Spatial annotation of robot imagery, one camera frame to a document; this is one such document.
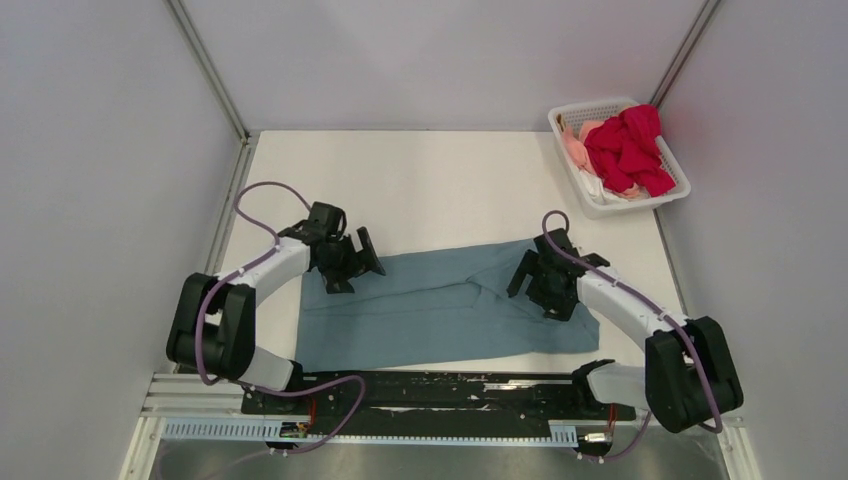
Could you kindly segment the blue-grey t-shirt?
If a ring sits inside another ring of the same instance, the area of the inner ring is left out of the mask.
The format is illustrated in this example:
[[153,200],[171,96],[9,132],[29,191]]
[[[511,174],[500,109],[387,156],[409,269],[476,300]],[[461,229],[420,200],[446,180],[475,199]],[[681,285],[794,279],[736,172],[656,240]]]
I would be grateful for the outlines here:
[[509,357],[595,352],[600,324],[582,305],[544,317],[507,287],[532,240],[387,256],[351,293],[302,278],[295,360],[308,371],[368,370]]

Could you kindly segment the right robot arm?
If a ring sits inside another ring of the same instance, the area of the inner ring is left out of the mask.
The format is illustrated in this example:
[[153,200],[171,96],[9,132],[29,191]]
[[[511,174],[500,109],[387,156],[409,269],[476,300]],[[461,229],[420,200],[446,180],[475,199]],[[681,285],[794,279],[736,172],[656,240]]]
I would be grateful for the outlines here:
[[596,360],[574,371],[571,403],[584,417],[619,404],[651,412],[667,431],[719,423],[744,393],[722,326],[668,310],[626,282],[608,260],[578,254],[566,230],[533,240],[507,287],[545,317],[565,320],[584,306],[610,320],[643,352],[641,366]]

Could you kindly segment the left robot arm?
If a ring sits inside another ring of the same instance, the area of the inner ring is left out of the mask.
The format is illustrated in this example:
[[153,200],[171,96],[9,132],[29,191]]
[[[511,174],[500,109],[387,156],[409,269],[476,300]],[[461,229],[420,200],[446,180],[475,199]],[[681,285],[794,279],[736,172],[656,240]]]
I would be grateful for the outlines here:
[[297,412],[306,399],[298,368],[257,344],[258,306],[302,275],[317,271],[329,294],[354,290],[352,279],[385,272],[364,226],[346,232],[343,209],[316,202],[306,219],[281,231],[269,229],[269,249],[230,272],[194,273],[184,282],[166,344],[167,358],[216,378],[267,389],[279,412]]

